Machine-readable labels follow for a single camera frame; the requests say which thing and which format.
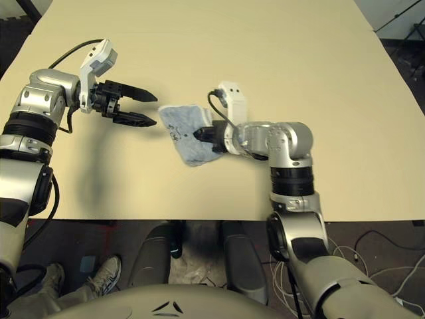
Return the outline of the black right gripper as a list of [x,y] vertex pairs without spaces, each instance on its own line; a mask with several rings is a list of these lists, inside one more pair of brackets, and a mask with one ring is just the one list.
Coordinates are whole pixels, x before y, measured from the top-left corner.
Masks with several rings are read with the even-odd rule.
[[225,132],[229,124],[225,120],[213,120],[212,126],[201,127],[193,132],[194,137],[201,142],[212,142],[214,153],[225,154],[228,149],[225,143]]

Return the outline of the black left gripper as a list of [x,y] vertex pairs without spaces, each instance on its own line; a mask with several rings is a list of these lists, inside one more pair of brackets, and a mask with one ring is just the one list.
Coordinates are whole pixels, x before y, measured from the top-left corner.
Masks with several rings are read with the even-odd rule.
[[129,86],[112,80],[97,83],[91,90],[92,109],[113,123],[131,127],[150,127],[157,122],[150,117],[135,112],[121,112],[119,100],[122,96],[140,102],[156,102],[157,98],[147,90]]

